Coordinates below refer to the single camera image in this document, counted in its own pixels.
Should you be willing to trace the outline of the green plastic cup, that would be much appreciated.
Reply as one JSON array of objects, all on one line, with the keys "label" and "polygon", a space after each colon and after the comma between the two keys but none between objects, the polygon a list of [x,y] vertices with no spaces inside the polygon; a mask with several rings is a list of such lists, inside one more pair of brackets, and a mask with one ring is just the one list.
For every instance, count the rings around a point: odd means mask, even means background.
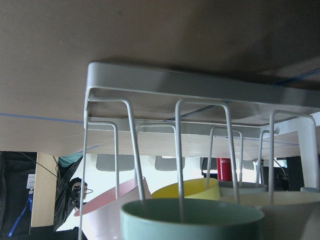
[{"label": "green plastic cup", "polygon": [[261,240],[264,214],[216,200],[159,198],[124,204],[124,240]]}]

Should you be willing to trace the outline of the yellow plastic cup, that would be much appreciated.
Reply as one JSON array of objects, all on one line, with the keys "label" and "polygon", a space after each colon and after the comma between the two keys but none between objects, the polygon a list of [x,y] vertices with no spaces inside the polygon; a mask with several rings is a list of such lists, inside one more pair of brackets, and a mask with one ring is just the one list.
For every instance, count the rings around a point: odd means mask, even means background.
[{"label": "yellow plastic cup", "polygon": [[[206,178],[190,179],[183,182],[184,197],[186,199],[218,200],[221,197],[219,181],[215,178],[209,179],[207,187]],[[156,190],[151,194],[154,199],[178,198],[178,183],[173,183]]]}]

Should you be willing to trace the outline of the grey plastic cup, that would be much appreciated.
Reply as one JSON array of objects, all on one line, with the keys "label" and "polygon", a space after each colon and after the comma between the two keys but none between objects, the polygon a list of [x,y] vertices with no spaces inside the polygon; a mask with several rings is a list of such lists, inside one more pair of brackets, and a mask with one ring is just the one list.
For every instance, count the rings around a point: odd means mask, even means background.
[{"label": "grey plastic cup", "polygon": [[[233,196],[234,188],[232,181],[219,181],[219,190],[221,197]],[[268,191],[268,186],[265,184],[256,184],[254,182],[243,182],[241,186],[238,187],[239,194],[253,194],[253,193],[263,193]]]}]

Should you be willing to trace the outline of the pink plastic cup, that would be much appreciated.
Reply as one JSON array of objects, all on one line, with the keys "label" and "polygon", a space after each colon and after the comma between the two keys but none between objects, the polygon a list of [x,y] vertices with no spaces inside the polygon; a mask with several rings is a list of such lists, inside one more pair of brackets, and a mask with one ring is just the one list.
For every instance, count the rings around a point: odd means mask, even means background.
[{"label": "pink plastic cup", "polygon": [[140,199],[135,179],[127,180],[113,187],[83,205],[82,231],[88,240],[120,240],[121,207]]}]

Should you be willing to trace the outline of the white plastic cup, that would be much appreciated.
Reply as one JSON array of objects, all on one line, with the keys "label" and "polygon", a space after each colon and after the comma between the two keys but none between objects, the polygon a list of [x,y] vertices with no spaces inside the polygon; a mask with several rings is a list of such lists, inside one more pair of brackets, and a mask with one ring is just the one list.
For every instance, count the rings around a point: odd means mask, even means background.
[{"label": "white plastic cup", "polygon": [[318,240],[320,238],[320,194],[277,191],[270,204],[269,194],[240,195],[240,204],[264,212],[265,240]]}]

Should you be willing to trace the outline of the red fire extinguisher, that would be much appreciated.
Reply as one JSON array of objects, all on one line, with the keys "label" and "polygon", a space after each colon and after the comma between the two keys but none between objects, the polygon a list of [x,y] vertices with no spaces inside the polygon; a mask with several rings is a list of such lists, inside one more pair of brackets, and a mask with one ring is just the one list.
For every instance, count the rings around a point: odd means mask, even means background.
[{"label": "red fire extinguisher", "polygon": [[232,181],[232,165],[230,158],[217,158],[217,177],[219,181]]}]

